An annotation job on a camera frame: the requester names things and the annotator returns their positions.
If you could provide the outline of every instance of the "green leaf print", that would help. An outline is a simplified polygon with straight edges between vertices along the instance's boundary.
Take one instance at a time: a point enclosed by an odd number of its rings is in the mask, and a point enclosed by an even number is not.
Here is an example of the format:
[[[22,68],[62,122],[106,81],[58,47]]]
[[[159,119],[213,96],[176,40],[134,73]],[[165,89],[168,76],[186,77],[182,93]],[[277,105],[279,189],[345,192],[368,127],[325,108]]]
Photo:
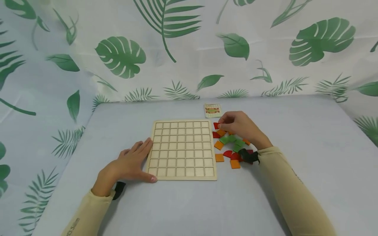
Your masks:
[[[300,10],[302,10],[309,2],[312,0],[306,0],[306,2],[299,4],[297,6],[294,6],[296,3],[296,0],[291,0],[287,8],[283,11],[281,15],[279,15],[274,21],[271,26],[271,28],[281,24],[282,22],[290,19],[292,16],[297,14]]]
[[[354,120],[358,127],[378,147],[378,117],[361,116]]]
[[[262,76],[256,76],[256,77],[251,78],[250,80],[263,79],[268,83],[272,83],[272,77],[270,76],[268,70],[263,67],[262,61],[260,61],[260,60],[257,60],[257,61],[259,61],[261,63],[261,67],[257,68],[257,69],[262,70]]]
[[[220,74],[212,74],[210,76],[204,77],[201,82],[197,86],[197,92],[200,91],[203,88],[213,86],[216,84],[220,78],[224,77],[223,75]]]
[[[282,81],[280,85],[276,86],[275,88],[272,88],[271,90],[264,91],[261,96],[268,96],[268,97],[274,97],[284,94],[293,94],[294,92],[298,92],[299,90],[302,91],[301,86],[308,85],[307,83],[302,83],[305,79],[308,77],[301,77],[297,78],[295,80],[290,79],[286,81]]]
[[[79,110],[80,110],[80,94],[79,94],[79,90],[77,90],[76,93],[72,94],[67,99],[67,107],[68,107],[68,111],[70,113],[71,118],[76,123],[77,115],[79,114]]]
[[[77,20],[75,22],[70,17],[72,26],[68,27],[68,25],[64,22],[63,18],[59,15],[59,13],[54,8],[53,10],[56,16],[58,17],[58,19],[60,20],[60,22],[62,23],[64,29],[66,30],[66,40],[67,40],[68,45],[71,45],[76,39],[76,35],[77,35],[76,24],[79,21],[79,15],[77,16]]]
[[[226,54],[230,57],[243,57],[245,60],[249,56],[249,44],[243,37],[231,34],[217,34],[222,39]]]
[[[184,99],[200,99],[198,95],[191,94],[186,87],[180,84],[180,81],[175,85],[172,80],[172,88],[165,88],[165,95],[173,100],[184,100]]]
[[[54,62],[60,69],[65,71],[78,72],[79,67],[76,65],[72,57],[68,54],[53,54],[46,58],[47,61]]]
[[[5,34],[7,31],[0,31],[0,35]],[[0,43],[0,48],[4,48],[16,42],[16,40]],[[23,55],[15,55],[17,51],[8,51],[4,53],[0,53],[0,91],[4,86],[5,80],[13,73],[19,66],[25,64],[25,60],[18,60],[18,58],[22,57]]]
[[[354,90],[359,91],[363,95],[378,97],[378,81],[364,84]]]
[[[166,39],[181,37],[199,30],[200,26],[195,25],[201,22],[201,20],[193,20],[199,17],[199,15],[185,15],[184,12],[196,10],[203,6],[177,6],[177,3],[185,2],[187,0],[133,1],[146,22],[156,32],[161,34],[166,52],[171,60],[176,62],[168,50]]]
[[[103,78],[101,78],[100,76],[98,76],[98,75],[96,75],[96,74],[93,74],[93,75],[95,75],[95,76],[97,76],[97,77],[99,77],[99,78],[101,79],[101,81],[97,81],[97,83],[101,83],[101,84],[105,85],[106,87],[109,87],[110,89],[112,89],[112,90],[118,92],[118,91],[117,91],[117,90],[116,90],[111,84],[109,84],[106,80],[104,80]]]
[[[152,88],[140,88],[139,91],[136,89],[133,92],[129,92],[129,95],[125,96],[125,102],[143,102],[151,101],[156,99],[159,96],[151,95]]]
[[[84,126],[76,130],[58,130],[59,137],[52,136],[53,139],[57,140],[60,144],[52,151],[54,156],[66,158],[71,156],[76,149],[77,143],[80,141],[81,136],[85,130]]]
[[[229,90],[217,98],[235,98],[235,97],[248,97],[248,91],[245,89]]]
[[[20,0],[22,4],[19,4],[15,0],[5,0],[5,6],[11,10],[16,11],[16,15],[28,19],[28,20],[36,20],[33,29],[31,31],[31,43],[33,44],[35,50],[38,51],[38,47],[35,42],[35,33],[37,26],[40,26],[41,29],[43,29],[46,32],[50,32],[48,27],[43,23],[42,19],[36,15],[36,12],[34,11],[33,7],[29,4],[27,0]]]
[[[318,94],[326,94],[332,96],[332,98],[337,102],[345,102],[348,100],[348,96],[345,95],[346,91],[348,90],[348,80],[350,76],[345,77],[339,80],[341,74],[337,79],[332,83],[327,80],[320,81],[315,86],[315,92]]]
[[[99,42],[95,48],[98,56],[110,71],[121,78],[133,78],[140,72],[139,66],[146,62],[146,54],[135,41],[125,37],[110,37]]]
[[[92,112],[95,111],[98,105],[100,105],[101,103],[107,103],[107,102],[110,102],[110,100],[107,99],[104,95],[101,95],[101,94],[96,95],[96,97],[93,99]]]
[[[335,17],[301,30],[291,43],[289,59],[294,66],[307,66],[324,57],[324,52],[341,52],[354,40],[356,32],[349,21]]]
[[[28,192],[25,193],[24,208],[20,209],[24,217],[19,219],[19,226],[30,236],[36,228],[42,213],[46,209],[48,201],[56,187],[58,174],[53,171],[46,177],[45,172],[37,174],[37,178],[31,181]]]

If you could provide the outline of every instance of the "pattern card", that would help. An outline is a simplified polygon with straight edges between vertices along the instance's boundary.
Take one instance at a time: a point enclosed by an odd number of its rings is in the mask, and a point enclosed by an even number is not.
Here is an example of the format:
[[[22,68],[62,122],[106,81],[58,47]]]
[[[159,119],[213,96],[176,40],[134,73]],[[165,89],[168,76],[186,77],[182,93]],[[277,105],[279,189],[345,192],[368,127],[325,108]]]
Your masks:
[[[209,120],[160,120],[152,128],[146,171],[158,180],[217,180]]]
[[[220,108],[220,104],[205,103],[205,116],[206,118],[221,117],[222,109]]]

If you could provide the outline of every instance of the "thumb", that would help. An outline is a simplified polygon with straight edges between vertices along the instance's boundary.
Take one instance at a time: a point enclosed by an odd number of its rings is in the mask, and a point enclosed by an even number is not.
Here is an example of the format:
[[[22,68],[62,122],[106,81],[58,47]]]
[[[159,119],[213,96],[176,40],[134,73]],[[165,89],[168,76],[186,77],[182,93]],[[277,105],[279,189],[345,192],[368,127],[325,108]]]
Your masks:
[[[231,124],[218,124],[218,128],[224,131],[232,131]]]
[[[156,176],[149,174],[149,173],[146,173],[146,172],[143,172],[143,171],[140,172],[138,177],[139,177],[139,180],[146,182],[146,183],[155,183],[156,181],[158,181]]]

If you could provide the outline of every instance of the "finger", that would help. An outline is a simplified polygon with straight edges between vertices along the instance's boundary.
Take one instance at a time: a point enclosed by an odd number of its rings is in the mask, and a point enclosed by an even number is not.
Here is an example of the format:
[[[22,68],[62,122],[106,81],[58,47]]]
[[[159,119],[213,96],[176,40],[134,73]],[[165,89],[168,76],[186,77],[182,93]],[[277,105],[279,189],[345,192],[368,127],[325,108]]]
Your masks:
[[[138,150],[135,151],[136,154],[140,153],[141,151],[143,151],[143,149],[147,146],[147,144],[151,141],[151,138],[148,137],[144,143],[138,148]]]
[[[234,121],[236,113],[236,111],[227,111],[222,117],[219,118],[218,123],[225,123],[225,121],[229,120],[231,120],[231,122]]]
[[[146,183],[155,183],[156,181],[158,181],[156,176],[143,171],[138,174],[137,178]]]
[[[134,146],[131,148],[130,152],[131,153],[135,152],[139,148],[139,146],[142,145],[142,143],[143,143],[142,141],[136,142]]]

